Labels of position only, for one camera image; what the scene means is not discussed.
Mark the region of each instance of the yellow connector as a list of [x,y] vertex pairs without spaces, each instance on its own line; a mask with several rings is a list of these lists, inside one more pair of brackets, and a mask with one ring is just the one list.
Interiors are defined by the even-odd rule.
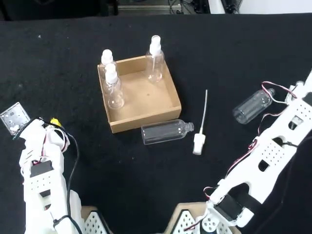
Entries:
[[50,121],[50,123],[53,123],[53,124],[55,124],[55,125],[57,125],[57,126],[59,126],[59,127],[62,126],[61,123],[59,122],[59,120],[58,120],[57,118],[52,118],[51,121]]

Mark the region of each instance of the table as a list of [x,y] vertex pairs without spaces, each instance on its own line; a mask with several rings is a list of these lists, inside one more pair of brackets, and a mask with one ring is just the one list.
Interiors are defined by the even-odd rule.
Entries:
[[[180,202],[204,201],[244,154],[260,117],[243,126],[232,109],[263,80],[285,86],[305,80],[312,67],[312,15],[196,15],[108,17],[0,22],[0,110],[20,101],[30,117],[57,117],[78,140],[81,162],[72,188],[83,205],[97,206],[116,234],[164,231]],[[144,55],[158,34],[179,94],[181,119],[199,131],[209,89],[206,144],[192,154],[193,134],[144,146],[140,129],[113,135],[103,107],[97,64],[105,48],[116,60]],[[285,93],[277,90],[277,99]],[[278,111],[273,104],[268,111]],[[263,128],[273,119],[267,119]],[[0,229],[23,233],[25,205],[19,158],[0,124]],[[284,206],[263,233],[302,233],[312,218],[312,149],[298,149]],[[75,161],[65,153],[65,178]],[[242,229],[253,233],[278,206],[283,173],[263,209]]]

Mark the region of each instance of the clear plastic bottle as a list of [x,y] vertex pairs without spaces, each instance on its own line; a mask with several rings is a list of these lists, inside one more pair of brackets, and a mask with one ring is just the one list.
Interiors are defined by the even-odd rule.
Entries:
[[159,82],[162,79],[164,62],[165,56],[161,50],[160,36],[152,36],[150,49],[146,53],[146,76],[151,82]]
[[188,132],[192,132],[193,130],[193,123],[185,123],[180,119],[141,127],[144,145],[181,139],[184,138]]
[[[275,94],[274,89],[268,89],[272,97]],[[270,96],[263,90],[258,90],[240,105],[233,109],[234,118],[241,124],[247,124],[258,114],[264,111],[272,103]]]
[[121,90],[121,81],[118,77],[116,66],[112,63],[105,68],[105,85],[107,92],[108,106],[112,109],[119,109],[124,105],[123,93]]
[[110,63],[112,63],[112,64],[115,65],[116,71],[117,71],[117,73],[118,73],[118,70],[117,70],[117,63],[116,63],[116,62],[114,61],[114,59],[113,59],[113,53],[112,53],[112,51],[111,51],[111,50],[108,50],[108,49],[103,50],[102,57],[101,57],[101,64],[102,64],[102,66],[101,66],[101,69],[102,69],[101,78],[102,78],[103,80],[105,80],[105,72],[106,72],[105,67],[106,67],[108,64],[110,64]]

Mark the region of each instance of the white spray nozzle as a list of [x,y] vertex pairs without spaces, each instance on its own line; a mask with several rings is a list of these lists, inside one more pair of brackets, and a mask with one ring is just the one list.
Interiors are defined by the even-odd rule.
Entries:
[[158,55],[161,52],[160,36],[152,36],[150,44],[150,53],[152,56]]
[[196,133],[194,136],[194,155],[201,155],[201,151],[203,149],[203,145],[205,143],[206,136],[204,134]]
[[101,57],[101,62],[104,65],[107,65],[107,64],[113,62],[113,53],[112,53],[111,50],[106,49],[106,50],[103,51],[103,54],[102,54],[102,57]]
[[194,155],[201,155],[201,151],[203,149],[205,139],[206,139],[206,136],[203,134],[203,127],[204,127],[206,108],[207,108],[207,97],[208,97],[208,90],[206,89],[203,119],[201,121],[199,133],[196,133],[194,136],[194,148],[193,148]]
[[116,72],[116,66],[112,63],[109,63],[105,67],[105,79],[108,84],[115,84],[118,81],[118,75]]

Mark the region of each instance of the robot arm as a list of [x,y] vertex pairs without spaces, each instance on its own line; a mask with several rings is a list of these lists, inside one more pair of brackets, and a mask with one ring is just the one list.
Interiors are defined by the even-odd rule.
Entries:
[[[298,83],[293,91],[297,99],[290,101],[272,126],[254,139],[248,155],[218,182],[202,217],[213,219],[215,225],[208,225],[210,229],[202,226],[206,231],[214,232],[219,223],[244,227],[270,195],[279,174],[295,155],[296,146],[312,130],[311,81],[312,73],[305,85]],[[243,183],[249,190],[231,197],[229,191]]]
[[[76,234],[67,215],[66,182],[63,177],[63,152],[70,144],[66,133],[48,126],[40,119],[32,121],[21,133],[26,148],[20,157],[21,173],[24,177],[24,201],[26,203],[26,234]],[[70,193],[71,217],[84,227],[81,204],[76,192]]]

